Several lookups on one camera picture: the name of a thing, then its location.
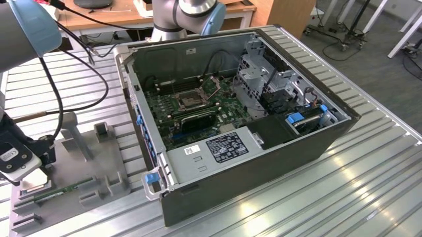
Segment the green circuit board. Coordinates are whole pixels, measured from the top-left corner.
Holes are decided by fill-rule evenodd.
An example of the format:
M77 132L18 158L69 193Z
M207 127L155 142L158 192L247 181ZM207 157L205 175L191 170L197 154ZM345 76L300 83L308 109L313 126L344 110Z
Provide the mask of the green circuit board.
M235 97L231 89L231 80L223 79L217 85L215 80L213 81L207 78L201 86L201 93L198 93L198 89L190 89L169 95L159 95L154 90L146 92L149 106L167 150L219 135L227 128L225 125L237 129L242 124L253 121L253 117ZM206 95L209 99L205 100L198 94ZM183 110L181 104L198 106L199 108ZM195 116L203 114L213 114L217 117L215 122L207 128L182 133L179 127L182 121L186 118L195 118Z

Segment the white label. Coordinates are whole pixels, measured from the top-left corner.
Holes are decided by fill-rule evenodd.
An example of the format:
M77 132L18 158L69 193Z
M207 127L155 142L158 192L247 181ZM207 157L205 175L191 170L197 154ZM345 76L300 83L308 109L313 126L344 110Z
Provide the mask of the white label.
M190 48L186 50L186 55L197 53L197 48Z
M11 150L8 150L2 156L0 159L3 161L8 161L11 160L15 156L18 156L19 151L16 150L16 148L12 148Z
M193 146L193 147L189 147L189 148L185 148L185 153L186 153L187 155L194 154L194 153L198 152L198 151L201 151L198 145L195 145L195 146Z

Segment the open computer tower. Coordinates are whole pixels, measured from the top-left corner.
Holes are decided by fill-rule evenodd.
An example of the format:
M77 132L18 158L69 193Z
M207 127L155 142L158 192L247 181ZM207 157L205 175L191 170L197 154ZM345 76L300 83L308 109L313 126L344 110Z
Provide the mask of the open computer tower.
M166 226L316 160L361 118L261 30L127 52L143 183Z

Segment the circuit board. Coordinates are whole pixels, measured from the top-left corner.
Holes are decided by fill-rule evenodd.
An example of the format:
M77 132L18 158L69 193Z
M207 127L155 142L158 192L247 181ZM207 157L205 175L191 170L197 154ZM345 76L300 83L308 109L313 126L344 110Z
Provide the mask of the circuit board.
M201 87L161 95L158 91L146 91L149 106L155 118L158 130L167 150L173 150L253 121L245 106L233 91L233 78L206 78ZM181 128L189 120L198 123L199 116L214 116L215 120L202 120L207 125L202 129Z

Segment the robotic arm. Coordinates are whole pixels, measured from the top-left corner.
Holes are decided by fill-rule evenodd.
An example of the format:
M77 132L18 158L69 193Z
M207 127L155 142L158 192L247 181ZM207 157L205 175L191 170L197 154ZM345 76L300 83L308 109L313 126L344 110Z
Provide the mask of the robotic arm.
M50 0L66 10L65 3ZM226 6L217 0L154 0L153 41L187 37L186 30L215 34L223 24ZM34 0L0 4L0 72L57 49L62 44L58 25ZM39 168L55 162L54 137L27 137L4 111L0 101L0 178L14 185Z
M151 41L175 40L193 31L215 34L225 21L226 5L217 0L154 0L154 32Z
M0 72L57 49L62 35L54 19L32 0L0 4ZM0 104L0 178L19 185L36 169L55 162L54 138L27 137Z

